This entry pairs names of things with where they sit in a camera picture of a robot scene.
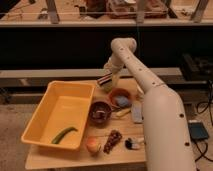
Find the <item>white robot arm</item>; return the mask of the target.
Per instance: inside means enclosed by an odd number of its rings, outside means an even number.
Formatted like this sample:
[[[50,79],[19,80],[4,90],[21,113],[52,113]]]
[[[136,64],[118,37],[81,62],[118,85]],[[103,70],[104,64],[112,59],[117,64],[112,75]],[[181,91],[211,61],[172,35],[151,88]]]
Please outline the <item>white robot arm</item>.
[[[111,73],[123,66],[144,92],[143,133],[148,171],[196,171],[188,123],[181,97],[135,55],[134,38],[111,41],[112,55],[105,64]]]

